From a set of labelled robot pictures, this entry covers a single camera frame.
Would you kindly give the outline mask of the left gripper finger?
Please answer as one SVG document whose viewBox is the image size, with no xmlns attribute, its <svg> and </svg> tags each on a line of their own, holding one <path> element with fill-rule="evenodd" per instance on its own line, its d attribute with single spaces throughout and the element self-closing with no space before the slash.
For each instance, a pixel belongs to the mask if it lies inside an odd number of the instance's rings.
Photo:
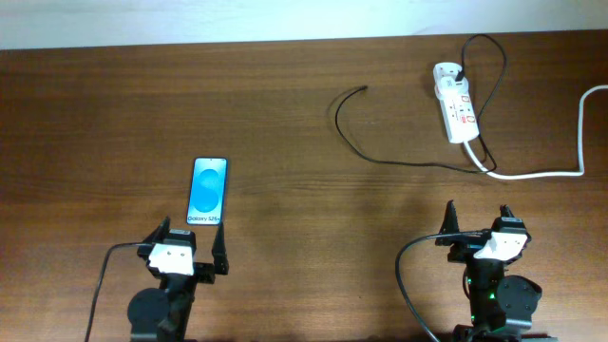
<svg viewBox="0 0 608 342">
<path fill-rule="evenodd" d="M 212 256 L 216 275 L 229 274 L 229 261 L 224 238 L 224 225 L 221 222 L 218 226 L 214 243 L 212 246 Z"/>
<path fill-rule="evenodd" d="M 167 235 L 167 233 L 169 232 L 170 221 L 171 221 L 170 217 L 165 217 L 161 221 L 159 226 L 151 234 L 149 234 L 142 241 L 142 243 L 146 243 L 146 244 L 161 243 L 165 239 L 165 236 Z"/>
</svg>

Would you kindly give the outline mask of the blue Galaxy smartphone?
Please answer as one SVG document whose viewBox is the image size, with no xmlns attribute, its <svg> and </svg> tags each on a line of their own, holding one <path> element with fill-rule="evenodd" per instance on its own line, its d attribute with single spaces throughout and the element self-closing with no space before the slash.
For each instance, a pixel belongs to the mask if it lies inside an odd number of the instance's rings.
<svg viewBox="0 0 608 342">
<path fill-rule="evenodd" d="M 228 160 L 200 157 L 194 160 L 186 223 L 219 225 L 228 176 Z"/>
</svg>

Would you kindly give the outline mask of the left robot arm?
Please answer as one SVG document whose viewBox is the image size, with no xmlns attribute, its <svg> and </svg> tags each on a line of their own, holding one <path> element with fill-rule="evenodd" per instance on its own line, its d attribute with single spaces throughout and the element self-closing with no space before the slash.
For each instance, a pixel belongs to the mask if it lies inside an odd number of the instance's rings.
<svg viewBox="0 0 608 342">
<path fill-rule="evenodd" d="M 132 341 L 183 341 L 200 284 L 213 284 L 229 273 L 224 226 L 219 224 L 211 263 L 195 261 L 196 234 L 172 229 L 170 218 L 148 235 L 137 255 L 160 285 L 136 293 L 127 308 Z"/>
</svg>

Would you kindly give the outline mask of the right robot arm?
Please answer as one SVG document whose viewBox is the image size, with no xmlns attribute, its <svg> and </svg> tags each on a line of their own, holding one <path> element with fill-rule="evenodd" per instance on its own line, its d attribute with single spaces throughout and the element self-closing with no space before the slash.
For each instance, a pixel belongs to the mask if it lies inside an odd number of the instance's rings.
<svg viewBox="0 0 608 342">
<path fill-rule="evenodd" d="M 491 227 L 464 232 L 459 229 L 456 209 L 450 200 L 437 246 L 448 246 L 447 260 L 463 263 L 464 287 L 471 324 L 458 325 L 454 341 L 521 341 L 532 327 L 532 314 L 542 298 L 542 287 L 520 275 L 507 275 L 506 268 L 523 256 L 531 236 L 523 221 L 506 205 Z"/>
</svg>

